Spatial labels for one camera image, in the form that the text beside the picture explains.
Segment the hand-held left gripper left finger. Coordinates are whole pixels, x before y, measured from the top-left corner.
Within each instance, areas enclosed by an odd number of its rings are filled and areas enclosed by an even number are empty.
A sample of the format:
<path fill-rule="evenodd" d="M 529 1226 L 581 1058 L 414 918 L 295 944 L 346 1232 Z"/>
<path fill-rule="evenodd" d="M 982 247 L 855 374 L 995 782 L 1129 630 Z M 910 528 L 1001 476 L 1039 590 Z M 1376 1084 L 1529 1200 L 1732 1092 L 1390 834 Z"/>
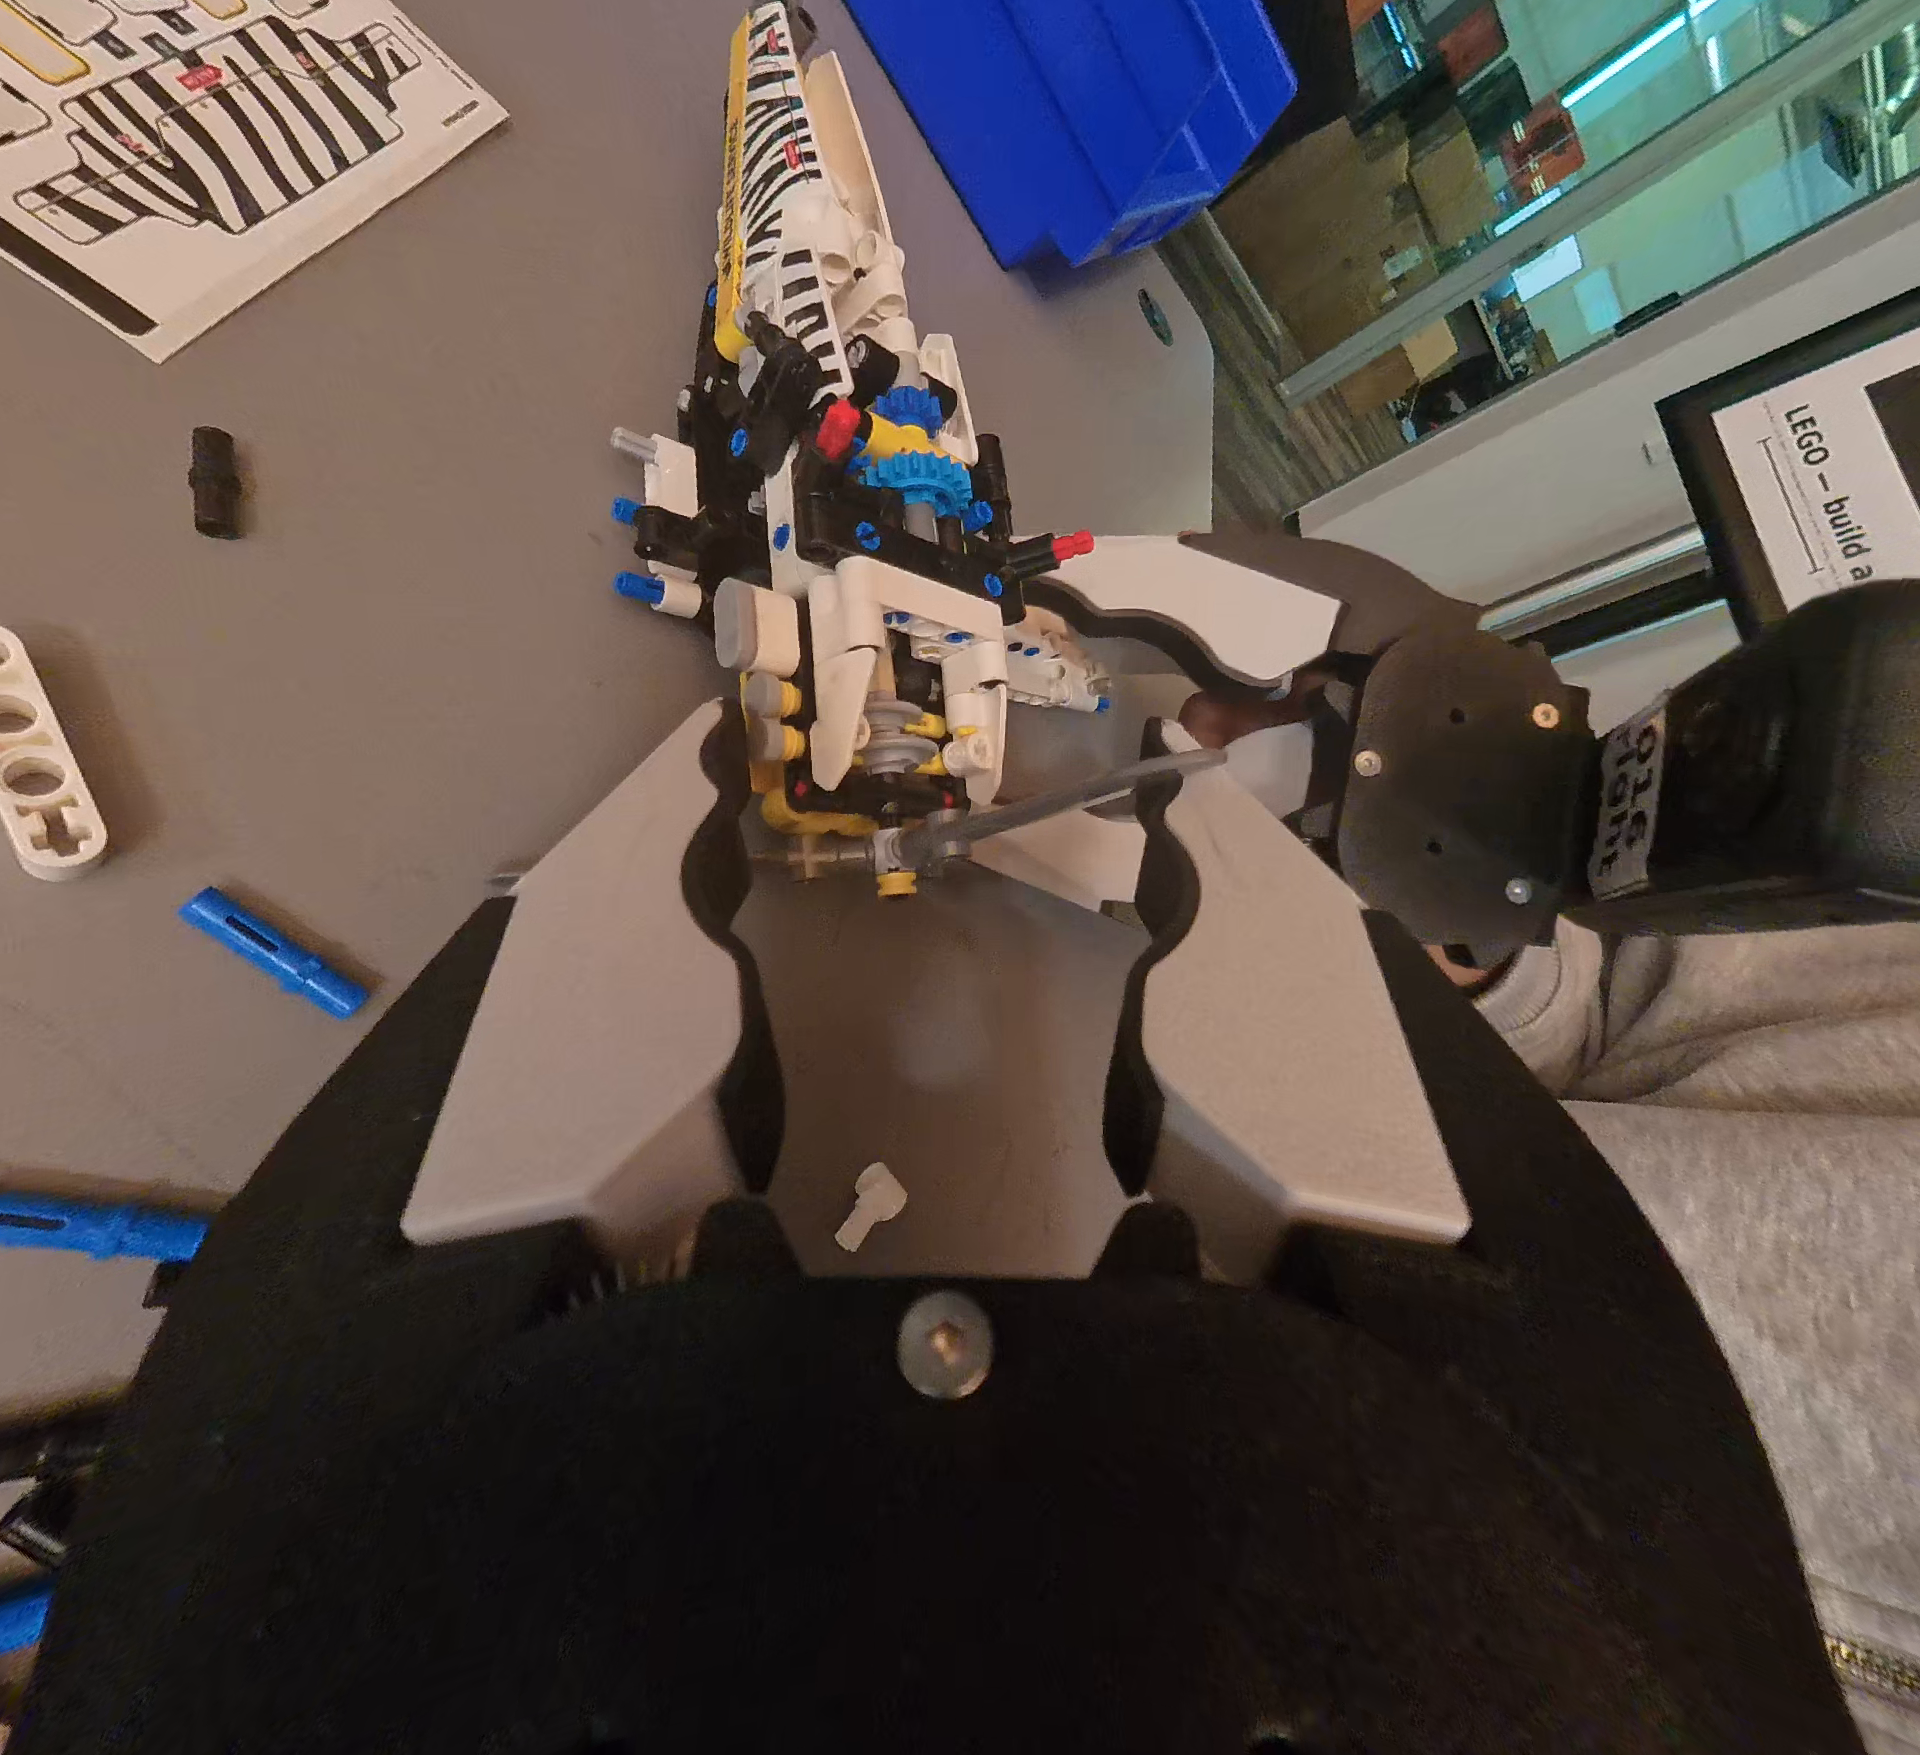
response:
<path fill-rule="evenodd" d="M 737 920 L 748 736 L 699 706 L 518 880 L 400 1218 L 414 1246 L 577 1224 L 605 1256 L 689 1256 L 762 1194 L 785 1082 Z"/>

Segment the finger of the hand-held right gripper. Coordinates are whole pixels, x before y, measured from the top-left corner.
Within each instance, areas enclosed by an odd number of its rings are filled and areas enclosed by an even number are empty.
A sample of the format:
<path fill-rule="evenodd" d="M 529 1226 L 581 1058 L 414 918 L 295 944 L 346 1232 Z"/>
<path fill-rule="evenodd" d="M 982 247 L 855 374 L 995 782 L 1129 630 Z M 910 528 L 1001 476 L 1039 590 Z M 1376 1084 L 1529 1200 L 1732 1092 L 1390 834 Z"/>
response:
<path fill-rule="evenodd" d="M 1184 748 L 1225 752 L 1225 772 L 1276 818 L 1310 806 L 1317 742 L 1305 720 L 1254 720 L 1249 712 L 1181 712 L 1145 728 L 1145 756 Z"/>
<path fill-rule="evenodd" d="M 1166 536 L 1026 540 L 1026 598 L 1082 638 L 1131 642 L 1207 694 L 1273 702 L 1334 646 L 1347 602 Z"/>

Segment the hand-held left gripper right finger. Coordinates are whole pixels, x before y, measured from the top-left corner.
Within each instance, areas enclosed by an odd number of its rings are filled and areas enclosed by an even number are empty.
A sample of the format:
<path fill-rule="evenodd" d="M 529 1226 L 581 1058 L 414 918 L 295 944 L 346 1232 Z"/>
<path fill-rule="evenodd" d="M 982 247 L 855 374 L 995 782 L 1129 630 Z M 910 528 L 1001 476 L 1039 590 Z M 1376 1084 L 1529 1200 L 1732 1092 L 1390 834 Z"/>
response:
<path fill-rule="evenodd" d="M 1105 1116 L 1122 1192 L 1189 1216 L 1229 1284 L 1260 1284 L 1307 1226 L 1454 1248 L 1473 1214 L 1367 912 L 1177 722 L 1143 748 L 1148 948 Z"/>

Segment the white lego beam assembly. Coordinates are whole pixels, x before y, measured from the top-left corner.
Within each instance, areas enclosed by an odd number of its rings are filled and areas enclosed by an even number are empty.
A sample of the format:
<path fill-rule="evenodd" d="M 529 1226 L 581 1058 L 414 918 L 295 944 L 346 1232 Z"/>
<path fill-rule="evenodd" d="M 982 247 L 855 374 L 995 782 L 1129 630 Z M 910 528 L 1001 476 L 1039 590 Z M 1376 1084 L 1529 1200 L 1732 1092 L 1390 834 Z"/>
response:
<path fill-rule="evenodd" d="M 1023 630 L 1006 640 L 1010 704 L 1047 712 L 1105 714 L 1112 708 L 1111 678 L 1073 638 Z"/>

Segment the zebra striped lego helicopter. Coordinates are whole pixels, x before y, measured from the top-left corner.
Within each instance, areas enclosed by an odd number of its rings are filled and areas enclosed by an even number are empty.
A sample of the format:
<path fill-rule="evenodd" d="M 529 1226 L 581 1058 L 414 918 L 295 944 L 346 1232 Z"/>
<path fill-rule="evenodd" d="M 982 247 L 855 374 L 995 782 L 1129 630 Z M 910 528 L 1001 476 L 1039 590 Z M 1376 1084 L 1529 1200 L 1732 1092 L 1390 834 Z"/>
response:
<path fill-rule="evenodd" d="M 903 900 L 913 842 L 1002 804 L 1008 636 L 1077 638 L 1028 600 L 1001 442 L 953 338 L 910 318 L 845 69 L 815 41 L 802 0 L 752 0 L 733 31 L 677 430 L 613 436 L 642 468 L 615 506 L 636 538 L 616 592 L 711 636 L 777 860 L 864 868 Z"/>

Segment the person's right forearm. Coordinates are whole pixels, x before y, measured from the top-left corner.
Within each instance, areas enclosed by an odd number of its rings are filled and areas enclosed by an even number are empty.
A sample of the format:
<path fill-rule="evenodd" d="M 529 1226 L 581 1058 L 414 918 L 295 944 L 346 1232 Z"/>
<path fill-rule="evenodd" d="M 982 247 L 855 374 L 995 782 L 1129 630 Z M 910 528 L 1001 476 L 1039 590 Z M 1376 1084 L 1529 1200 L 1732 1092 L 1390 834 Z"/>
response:
<path fill-rule="evenodd" d="M 1567 1102 L 1919 1116 L 1919 926 L 1600 936 L 1562 922 L 1476 994 Z"/>

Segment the blue lego pin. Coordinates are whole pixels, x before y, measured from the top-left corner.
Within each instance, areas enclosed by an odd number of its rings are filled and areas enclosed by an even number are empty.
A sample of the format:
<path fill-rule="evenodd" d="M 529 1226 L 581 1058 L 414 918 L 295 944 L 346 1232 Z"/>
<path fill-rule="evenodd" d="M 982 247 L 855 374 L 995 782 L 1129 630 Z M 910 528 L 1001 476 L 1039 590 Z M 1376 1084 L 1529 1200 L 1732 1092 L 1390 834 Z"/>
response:
<path fill-rule="evenodd" d="M 370 1002 L 365 984 L 219 888 L 194 894 L 177 918 L 335 1020 L 350 1020 Z"/>

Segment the small white lego piece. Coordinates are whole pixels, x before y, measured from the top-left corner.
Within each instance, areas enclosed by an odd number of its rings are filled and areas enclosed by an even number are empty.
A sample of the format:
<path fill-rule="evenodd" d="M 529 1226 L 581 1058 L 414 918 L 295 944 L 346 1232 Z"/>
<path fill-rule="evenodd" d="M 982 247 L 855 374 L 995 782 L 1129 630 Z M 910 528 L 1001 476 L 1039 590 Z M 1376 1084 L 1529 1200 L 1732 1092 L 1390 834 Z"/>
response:
<path fill-rule="evenodd" d="M 849 1216 L 839 1224 L 833 1242 L 845 1254 L 859 1254 L 878 1226 L 905 1212 L 908 1192 L 884 1162 L 873 1162 L 859 1172 L 852 1186 Z"/>

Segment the white lego L beam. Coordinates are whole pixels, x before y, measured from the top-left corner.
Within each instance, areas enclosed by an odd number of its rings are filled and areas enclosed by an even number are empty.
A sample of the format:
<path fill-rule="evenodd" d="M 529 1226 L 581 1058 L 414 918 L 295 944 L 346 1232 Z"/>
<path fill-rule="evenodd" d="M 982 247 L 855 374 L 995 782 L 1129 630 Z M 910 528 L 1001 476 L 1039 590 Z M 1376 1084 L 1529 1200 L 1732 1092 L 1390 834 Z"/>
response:
<path fill-rule="evenodd" d="M 103 810 L 22 638 L 2 628 L 2 832 L 43 882 L 93 872 L 110 848 Z"/>

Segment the black lego connector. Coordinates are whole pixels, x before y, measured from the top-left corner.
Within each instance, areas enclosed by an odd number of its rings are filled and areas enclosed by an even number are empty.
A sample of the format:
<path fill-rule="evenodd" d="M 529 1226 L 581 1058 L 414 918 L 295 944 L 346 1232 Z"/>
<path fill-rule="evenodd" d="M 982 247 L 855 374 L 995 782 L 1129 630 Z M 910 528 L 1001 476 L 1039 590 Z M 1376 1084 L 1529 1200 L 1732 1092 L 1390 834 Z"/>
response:
<path fill-rule="evenodd" d="M 187 482 L 194 530 L 217 542 L 241 540 L 247 532 L 247 482 L 230 432 L 212 424 L 192 428 Z"/>

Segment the stack of cardboard boxes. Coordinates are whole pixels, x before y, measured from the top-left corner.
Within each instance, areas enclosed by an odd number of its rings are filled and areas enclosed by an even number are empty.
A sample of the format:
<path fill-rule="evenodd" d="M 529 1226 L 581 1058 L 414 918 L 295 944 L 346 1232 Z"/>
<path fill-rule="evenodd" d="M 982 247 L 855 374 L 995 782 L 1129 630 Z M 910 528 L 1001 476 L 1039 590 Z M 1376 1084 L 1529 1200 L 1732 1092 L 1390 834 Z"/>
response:
<path fill-rule="evenodd" d="M 1466 286 L 1509 211 L 1496 171 L 1457 107 L 1420 129 L 1339 121 L 1214 209 L 1301 354 L 1281 380 L 1288 410 L 1334 396 L 1364 414 L 1432 378 L 1489 394 L 1529 376 L 1512 298 Z"/>

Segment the black framed sign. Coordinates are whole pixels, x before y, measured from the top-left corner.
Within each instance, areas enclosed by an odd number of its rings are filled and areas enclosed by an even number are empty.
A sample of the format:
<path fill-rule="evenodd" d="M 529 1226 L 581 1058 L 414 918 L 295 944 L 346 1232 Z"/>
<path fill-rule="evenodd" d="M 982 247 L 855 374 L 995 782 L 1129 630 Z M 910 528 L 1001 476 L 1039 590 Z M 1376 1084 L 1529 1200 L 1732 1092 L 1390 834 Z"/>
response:
<path fill-rule="evenodd" d="M 1919 578 L 1919 296 L 1908 292 L 1654 408 L 1740 638 Z"/>

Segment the person's torso grey sweatshirt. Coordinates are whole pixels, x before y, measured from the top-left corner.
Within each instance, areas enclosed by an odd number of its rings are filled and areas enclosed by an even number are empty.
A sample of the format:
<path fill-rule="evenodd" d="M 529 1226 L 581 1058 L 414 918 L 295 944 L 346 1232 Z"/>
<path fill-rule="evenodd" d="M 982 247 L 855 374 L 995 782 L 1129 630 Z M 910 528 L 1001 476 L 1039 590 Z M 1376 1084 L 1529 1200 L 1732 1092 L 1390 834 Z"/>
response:
<path fill-rule="evenodd" d="M 1567 1110 L 1723 1344 L 1867 1750 L 1916 1752 L 1916 1118 Z"/>

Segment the blue storage bin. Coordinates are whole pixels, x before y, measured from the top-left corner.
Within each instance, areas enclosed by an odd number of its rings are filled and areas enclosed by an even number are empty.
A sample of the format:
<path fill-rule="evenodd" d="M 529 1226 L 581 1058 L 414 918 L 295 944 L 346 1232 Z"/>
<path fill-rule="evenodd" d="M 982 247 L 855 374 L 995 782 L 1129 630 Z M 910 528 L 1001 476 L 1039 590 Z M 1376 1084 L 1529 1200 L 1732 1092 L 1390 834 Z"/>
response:
<path fill-rule="evenodd" d="M 1008 273 L 1155 247 L 1299 93 L 1262 0 L 840 3 Z"/>

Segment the black chair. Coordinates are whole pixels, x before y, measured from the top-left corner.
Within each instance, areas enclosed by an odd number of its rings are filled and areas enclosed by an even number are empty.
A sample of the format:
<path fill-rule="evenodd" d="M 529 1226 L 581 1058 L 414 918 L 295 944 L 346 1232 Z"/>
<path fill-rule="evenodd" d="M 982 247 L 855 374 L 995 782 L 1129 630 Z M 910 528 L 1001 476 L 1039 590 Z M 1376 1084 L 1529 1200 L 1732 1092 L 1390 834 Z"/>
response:
<path fill-rule="evenodd" d="M 1260 7 L 1295 75 L 1297 93 L 1250 163 L 1264 163 L 1347 121 L 1360 97 L 1347 0 L 1260 0 Z"/>

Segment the zebra sticker sheet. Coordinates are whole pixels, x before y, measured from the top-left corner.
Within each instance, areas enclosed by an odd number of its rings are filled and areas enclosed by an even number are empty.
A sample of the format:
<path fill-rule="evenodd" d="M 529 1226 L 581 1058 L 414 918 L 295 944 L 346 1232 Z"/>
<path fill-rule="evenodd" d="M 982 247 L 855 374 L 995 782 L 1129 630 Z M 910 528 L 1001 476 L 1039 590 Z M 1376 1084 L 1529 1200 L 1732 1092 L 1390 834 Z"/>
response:
<path fill-rule="evenodd" d="M 509 121 L 393 0 L 2 0 L 5 263 L 163 364 Z"/>

